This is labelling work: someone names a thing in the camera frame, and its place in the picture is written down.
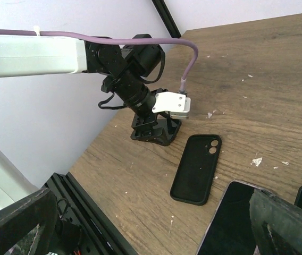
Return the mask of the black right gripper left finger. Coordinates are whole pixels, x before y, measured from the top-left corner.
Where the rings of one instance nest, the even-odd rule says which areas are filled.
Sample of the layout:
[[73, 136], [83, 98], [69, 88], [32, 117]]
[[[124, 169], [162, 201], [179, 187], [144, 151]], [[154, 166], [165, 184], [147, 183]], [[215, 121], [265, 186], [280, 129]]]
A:
[[17, 244], [19, 254], [48, 254], [58, 219], [56, 196], [42, 188], [0, 210], [0, 254]]

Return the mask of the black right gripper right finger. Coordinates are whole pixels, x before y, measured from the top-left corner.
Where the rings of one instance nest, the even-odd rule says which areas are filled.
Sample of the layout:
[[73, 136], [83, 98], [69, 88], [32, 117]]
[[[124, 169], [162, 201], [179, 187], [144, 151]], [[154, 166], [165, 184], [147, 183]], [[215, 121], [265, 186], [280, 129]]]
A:
[[249, 201], [251, 227], [260, 254], [302, 254], [302, 209], [266, 190]]

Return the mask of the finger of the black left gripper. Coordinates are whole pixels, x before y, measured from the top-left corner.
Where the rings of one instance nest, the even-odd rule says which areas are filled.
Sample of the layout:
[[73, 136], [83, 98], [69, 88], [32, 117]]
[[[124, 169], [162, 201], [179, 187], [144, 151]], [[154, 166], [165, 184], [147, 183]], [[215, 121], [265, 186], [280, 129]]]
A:
[[133, 139], [135, 141], [169, 146], [177, 136], [181, 126], [180, 120], [162, 118], [145, 122], [142, 118], [133, 120]]

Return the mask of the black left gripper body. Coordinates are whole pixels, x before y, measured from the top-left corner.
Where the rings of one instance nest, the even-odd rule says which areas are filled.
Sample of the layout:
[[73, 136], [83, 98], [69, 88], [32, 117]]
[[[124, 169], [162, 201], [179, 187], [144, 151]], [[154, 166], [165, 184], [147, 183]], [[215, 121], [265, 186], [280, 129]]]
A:
[[130, 138], [134, 141], [166, 141], [166, 120], [166, 112], [149, 113], [144, 117], [135, 114]]

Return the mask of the purple edged smartphone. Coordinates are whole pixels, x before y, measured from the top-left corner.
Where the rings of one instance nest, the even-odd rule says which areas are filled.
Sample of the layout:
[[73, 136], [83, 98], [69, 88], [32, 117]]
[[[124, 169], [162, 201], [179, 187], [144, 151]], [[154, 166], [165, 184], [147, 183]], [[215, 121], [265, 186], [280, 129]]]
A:
[[231, 181], [217, 206], [197, 254], [260, 254], [249, 214], [249, 201], [263, 187]]

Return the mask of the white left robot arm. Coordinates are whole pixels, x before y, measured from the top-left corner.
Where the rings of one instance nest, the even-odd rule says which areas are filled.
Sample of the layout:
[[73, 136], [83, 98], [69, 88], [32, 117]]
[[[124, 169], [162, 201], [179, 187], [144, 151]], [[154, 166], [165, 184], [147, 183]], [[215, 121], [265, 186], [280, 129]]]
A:
[[100, 73], [101, 90], [118, 96], [123, 108], [134, 111], [131, 138], [168, 146], [181, 121], [171, 110], [159, 110], [164, 89], [150, 91], [146, 77], [165, 67], [163, 44], [181, 44], [181, 39], [131, 39], [90, 37], [71, 32], [0, 30], [0, 78], [45, 74]]

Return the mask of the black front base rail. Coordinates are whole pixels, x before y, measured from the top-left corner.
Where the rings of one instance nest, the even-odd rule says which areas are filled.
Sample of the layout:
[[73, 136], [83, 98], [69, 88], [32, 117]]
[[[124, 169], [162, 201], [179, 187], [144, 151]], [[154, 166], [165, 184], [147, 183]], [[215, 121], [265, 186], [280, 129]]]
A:
[[70, 173], [54, 173], [44, 187], [57, 200], [51, 254], [137, 254]]

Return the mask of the black frame post left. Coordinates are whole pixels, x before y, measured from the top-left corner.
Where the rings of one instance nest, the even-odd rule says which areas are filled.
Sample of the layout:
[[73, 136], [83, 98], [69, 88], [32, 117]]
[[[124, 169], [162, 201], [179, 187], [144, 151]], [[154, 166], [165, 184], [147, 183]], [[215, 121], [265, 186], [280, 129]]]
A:
[[157, 13], [159, 14], [165, 28], [167, 29], [171, 38], [180, 38], [181, 32], [168, 9], [165, 0], [152, 0], [152, 4], [155, 7]]

